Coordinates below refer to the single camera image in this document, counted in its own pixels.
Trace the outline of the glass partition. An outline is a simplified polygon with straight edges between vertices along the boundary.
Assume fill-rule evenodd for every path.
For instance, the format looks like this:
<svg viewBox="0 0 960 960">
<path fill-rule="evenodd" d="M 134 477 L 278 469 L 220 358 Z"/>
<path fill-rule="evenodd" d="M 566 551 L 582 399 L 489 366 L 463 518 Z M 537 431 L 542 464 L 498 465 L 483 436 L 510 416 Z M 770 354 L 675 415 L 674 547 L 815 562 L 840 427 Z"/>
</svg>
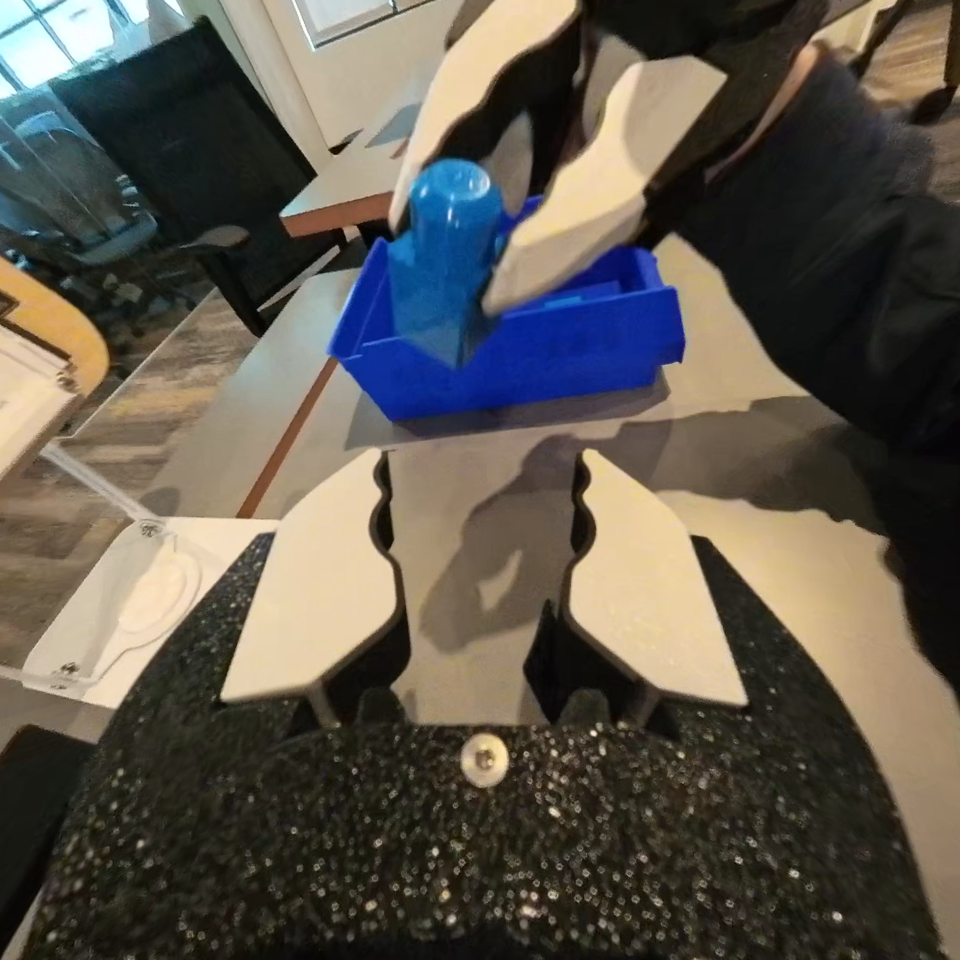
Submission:
<svg viewBox="0 0 960 960">
<path fill-rule="evenodd" d="M 142 192 L 42 87 L 2 97 L 2 254 L 102 335 L 106 372 L 61 435 L 165 446 L 210 401 L 175 331 L 213 291 Z"/>
</svg>

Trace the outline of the rounded wooden panel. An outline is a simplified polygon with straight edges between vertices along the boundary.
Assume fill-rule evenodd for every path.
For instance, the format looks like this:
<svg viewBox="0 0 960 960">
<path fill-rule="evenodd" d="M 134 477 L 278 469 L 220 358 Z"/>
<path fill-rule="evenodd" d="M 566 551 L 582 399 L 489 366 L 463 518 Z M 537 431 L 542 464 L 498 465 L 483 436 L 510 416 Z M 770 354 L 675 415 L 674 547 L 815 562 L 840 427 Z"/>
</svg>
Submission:
<svg viewBox="0 0 960 960">
<path fill-rule="evenodd" d="M 1 258 L 1 324 L 50 354 L 69 361 L 78 394 L 89 398 L 109 372 L 106 341 L 76 306 Z"/>
</svg>

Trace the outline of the blue mega block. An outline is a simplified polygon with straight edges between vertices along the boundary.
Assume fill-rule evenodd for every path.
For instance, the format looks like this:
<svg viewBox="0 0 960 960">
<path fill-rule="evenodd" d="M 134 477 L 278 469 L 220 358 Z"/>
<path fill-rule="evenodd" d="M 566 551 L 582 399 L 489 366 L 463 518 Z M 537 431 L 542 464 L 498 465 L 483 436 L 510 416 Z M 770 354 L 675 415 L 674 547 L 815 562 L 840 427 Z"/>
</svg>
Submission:
<svg viewBox="0 0 960 960">
<path fill-rule="evenodd" d="M 480 301 L 503 247 L 501 191 L 478 164 L 442 159 L 408 201 L 408 226 L 388 247 L 393 330 L 458 369 L 492 328 Z"/>
</svg>

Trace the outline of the wall frame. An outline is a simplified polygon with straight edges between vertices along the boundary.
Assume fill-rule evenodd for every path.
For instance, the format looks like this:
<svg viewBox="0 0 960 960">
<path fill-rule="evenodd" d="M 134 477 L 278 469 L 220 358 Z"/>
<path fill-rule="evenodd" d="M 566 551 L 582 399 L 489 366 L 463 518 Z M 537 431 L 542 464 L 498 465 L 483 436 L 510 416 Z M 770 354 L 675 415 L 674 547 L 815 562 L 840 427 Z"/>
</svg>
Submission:
<svg viewBox="0 0 960 960">
<path fill-rule="evenodd" d="M 443 34 L 461 2 L 456 1 L 292 1 L 306 42 L 313 50 L 361 35 L 419 40 Z"/>
</svg>

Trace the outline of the white desk with brown edge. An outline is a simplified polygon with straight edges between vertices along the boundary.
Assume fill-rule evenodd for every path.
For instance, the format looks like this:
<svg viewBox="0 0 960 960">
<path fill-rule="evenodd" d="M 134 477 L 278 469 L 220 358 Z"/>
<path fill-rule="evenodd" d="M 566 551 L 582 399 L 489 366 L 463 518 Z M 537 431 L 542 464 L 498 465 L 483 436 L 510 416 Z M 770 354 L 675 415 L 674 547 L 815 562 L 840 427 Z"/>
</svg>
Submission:
<svg viewBox="0 0 960 960">
<path fill-rule="evenodd" d="M 421 80 L 407 84 L 331 153 L 281 210 L 287 234 L 300 238 L 386 219 L 425 96 Z"/>
</svg>

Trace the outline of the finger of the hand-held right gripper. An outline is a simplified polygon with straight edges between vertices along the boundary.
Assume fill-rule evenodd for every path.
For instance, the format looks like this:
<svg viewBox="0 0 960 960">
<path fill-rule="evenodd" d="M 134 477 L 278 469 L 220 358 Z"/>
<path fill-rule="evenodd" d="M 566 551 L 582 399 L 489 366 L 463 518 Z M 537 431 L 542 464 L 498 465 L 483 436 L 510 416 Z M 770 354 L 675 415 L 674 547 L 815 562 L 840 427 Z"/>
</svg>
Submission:
<svg viewBox="0 0 960 960">
<path fill-rule="evenodd" d="M 647 190 L 726 83 L 702 59 L 594 60 L 583 91 L 585 143 L 517 226 L 482 297 L 488 316 L 547 294 L 625 243 Z"/>
<path fill-rule="evenodd" d="M 393 234 L 408 228 L 414 181 L 440 160 L 480 165 L 511 212 L 541 196 L 534 234 L 583 230 L 585 176 L 565 168 L 586 140 L 587 36 L 585 2 L 462 4 L 393 188 Z"/>
</svg>

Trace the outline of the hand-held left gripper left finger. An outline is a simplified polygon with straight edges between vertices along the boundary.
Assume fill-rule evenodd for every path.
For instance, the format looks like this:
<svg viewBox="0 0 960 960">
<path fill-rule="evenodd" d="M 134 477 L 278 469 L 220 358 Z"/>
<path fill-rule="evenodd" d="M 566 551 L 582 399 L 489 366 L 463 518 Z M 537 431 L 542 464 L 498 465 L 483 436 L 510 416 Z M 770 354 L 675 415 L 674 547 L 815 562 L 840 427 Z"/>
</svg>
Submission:
<svg viewBox="0 0 960 960">
<path fill-rule="evenodd" d="M 224 705 L 303 700 L 318 723 L 348 724 L 402 676 L 412 641 L 391 501 L 388 456 L 370 448 L 286 514 L 225 673 Z"/>
</svg>

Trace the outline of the blue plastic bin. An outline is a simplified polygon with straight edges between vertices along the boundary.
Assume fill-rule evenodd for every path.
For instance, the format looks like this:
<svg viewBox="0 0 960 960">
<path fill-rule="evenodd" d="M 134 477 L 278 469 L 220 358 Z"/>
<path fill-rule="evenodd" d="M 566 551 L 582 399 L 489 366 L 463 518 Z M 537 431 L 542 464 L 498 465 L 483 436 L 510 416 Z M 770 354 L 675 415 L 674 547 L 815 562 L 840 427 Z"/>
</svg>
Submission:
<svg viewBox="0 0 960 960">
<path fill-rule="evenodd" d="M 328 346 L 392 422 L 648 386 L 683 360 L 677 291 L 645 248 L 612 249 L 558 290 L 504 314 L 462 366 L 396 333 L 392 251 L 374 243 Z"/>
</svg>

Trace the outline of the person's right forearm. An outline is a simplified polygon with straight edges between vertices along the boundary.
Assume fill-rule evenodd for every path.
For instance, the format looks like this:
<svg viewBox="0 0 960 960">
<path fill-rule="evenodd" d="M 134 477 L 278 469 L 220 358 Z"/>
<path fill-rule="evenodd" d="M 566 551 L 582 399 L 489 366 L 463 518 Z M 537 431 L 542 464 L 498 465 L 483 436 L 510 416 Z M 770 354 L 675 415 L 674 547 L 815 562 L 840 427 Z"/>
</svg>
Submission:
<svg viewBox="0 0 960 960">
<path fill-rule="evenodd" d="M 858 432 L 911 627 L 958 693 L 959 213 L 932 161 L 809 43 L 676 232 L 774 366 Z"/>
</svg>

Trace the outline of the window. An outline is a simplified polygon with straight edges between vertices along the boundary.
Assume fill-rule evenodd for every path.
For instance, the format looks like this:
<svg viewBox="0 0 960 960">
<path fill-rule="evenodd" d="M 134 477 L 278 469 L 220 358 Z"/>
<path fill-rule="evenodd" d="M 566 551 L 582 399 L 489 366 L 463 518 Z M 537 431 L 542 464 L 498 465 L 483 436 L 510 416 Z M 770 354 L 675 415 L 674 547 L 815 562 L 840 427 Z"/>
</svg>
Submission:
<svg viewBox="0 0 960 960">
<path fill-rule="evenodd" d="M 117 47 L 146 7 L 117 1 L 3 1 L 1 96 L 32 90 Z"/>
</svg>

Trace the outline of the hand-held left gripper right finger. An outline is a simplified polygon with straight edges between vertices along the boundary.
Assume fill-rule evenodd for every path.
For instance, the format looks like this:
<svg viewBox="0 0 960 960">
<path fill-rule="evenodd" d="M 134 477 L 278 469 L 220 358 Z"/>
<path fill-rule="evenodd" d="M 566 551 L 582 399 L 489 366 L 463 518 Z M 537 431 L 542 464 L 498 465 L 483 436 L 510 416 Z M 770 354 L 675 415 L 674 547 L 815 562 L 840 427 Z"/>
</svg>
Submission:
<svg viewBox="0 0 960 960">
<path fill-rule="evenodd" d="M 630 727 L 667 702 L 745 711 L 745 682 L 685 524 L 592 448 L 577 455 L 571 501 L 572 557 L 523 663 L 545 719 L 571 719 L 582 693 Z"/>
</svg>

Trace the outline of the grey office chair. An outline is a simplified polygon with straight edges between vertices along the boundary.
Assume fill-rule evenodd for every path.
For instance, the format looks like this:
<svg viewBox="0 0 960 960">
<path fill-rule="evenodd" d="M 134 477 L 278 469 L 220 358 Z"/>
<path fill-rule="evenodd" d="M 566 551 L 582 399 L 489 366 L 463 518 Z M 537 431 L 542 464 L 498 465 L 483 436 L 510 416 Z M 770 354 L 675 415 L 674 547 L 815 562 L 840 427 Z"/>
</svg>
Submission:
<svg viewBox="0 0 960 960">
<path fill-rule="evenodd" d="M 138 188 L 104 149 L 53 110 L 16 125 L 9 145 L 11 190 L 39 209 L 73 249 L 106 247 L 127 257 L 158 232 Z"/>
</svg>

